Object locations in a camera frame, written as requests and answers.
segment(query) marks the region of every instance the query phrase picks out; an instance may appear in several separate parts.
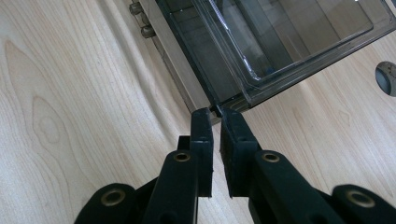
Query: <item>wood grain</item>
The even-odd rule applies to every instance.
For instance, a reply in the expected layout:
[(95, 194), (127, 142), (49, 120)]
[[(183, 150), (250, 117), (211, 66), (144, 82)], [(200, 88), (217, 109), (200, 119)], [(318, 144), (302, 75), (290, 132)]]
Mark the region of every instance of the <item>wood grain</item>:
[[(104, 185), (160, 172), (190, 114), (161, 55), (116, 1), (0, 1), (0, 223), (72, 223)], [(262, 147), (314, 186), (352, 183), (396, 205), (396, 98), (375, 83), (396, 33), (244, 114)], [(200, 223), (251, 223), (229, 199), (214, 126)]]

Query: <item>plastic container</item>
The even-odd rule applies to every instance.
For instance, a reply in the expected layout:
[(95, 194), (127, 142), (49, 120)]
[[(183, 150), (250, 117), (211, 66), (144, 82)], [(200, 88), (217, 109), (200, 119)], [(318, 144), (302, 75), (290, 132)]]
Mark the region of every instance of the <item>plastic container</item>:
[(396, 29), (387, 2), (380, 0), (157, 3), (211, 106), (237, 110)]

